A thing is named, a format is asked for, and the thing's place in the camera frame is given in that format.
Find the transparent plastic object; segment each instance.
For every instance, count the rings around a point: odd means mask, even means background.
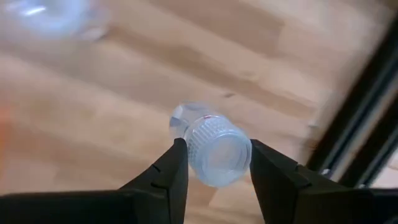
[[[3,11],[33,34],[96,40],[108,31],[109,12],[94,0],[3,0]]]
[[[173,138],[186,140],[189,164],[206,185],[229,185],[249,167],[250,139],[225,116],[206,105],[179,105],[170,119],[170,131]]]

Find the black metal frame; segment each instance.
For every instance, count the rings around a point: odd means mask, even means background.
[[[339,183],[347,187],[370,187],[397,147],[398,95],[358,151]]]
[[[330,178],[372,110],[397,76],[398,15],[318,143],[307,168]]]

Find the clear plastic cap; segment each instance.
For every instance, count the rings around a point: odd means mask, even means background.
[[[170,119],[175,138],[184,138],[188,161],[206,185],[224,187],[238,180],[251,161],[251,142],[226,117],[199,103],[178,106]]]

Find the plastic bottle cap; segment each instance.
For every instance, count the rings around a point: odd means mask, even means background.
[[[188,161],[207,185],[223,187],[240,178],[251,161],[251,142],[223,116],[198,120],[187,130]]]

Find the hardwood floor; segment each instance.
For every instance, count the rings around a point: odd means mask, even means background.
[[[374,0],[107,4],[97,42],[2,38],[0,193],[122,186],[171,146],[183,100],[305,163],[394,15]],[[185,223],[263,222],[249,174],[194,176]]]

